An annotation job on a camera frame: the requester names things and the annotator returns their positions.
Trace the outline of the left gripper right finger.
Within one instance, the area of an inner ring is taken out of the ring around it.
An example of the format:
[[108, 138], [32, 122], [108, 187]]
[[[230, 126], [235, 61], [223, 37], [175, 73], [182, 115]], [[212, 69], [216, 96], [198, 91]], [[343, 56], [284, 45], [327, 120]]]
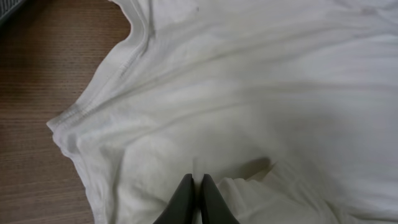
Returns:
[[199, 193], [199, 206], [202, 224], [239, 224], [210, 174], [203, 176]]

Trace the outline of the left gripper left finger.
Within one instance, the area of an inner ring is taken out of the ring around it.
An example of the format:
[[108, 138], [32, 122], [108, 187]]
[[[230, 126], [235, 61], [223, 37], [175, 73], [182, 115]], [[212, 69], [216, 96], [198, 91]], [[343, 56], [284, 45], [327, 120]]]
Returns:
[[192, 175], [186, 174], [154, 224], [192, 224], [195, 207], [195, 183]]

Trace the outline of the white t-shirt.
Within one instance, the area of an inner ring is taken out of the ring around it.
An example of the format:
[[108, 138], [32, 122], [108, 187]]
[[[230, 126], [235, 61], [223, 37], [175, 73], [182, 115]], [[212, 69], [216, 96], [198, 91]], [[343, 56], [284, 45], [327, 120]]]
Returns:
[[241, 223], [397, 222], [396, 1], [119, 1], [131, 25], [48, 127], [96, 223], [212, 176]]

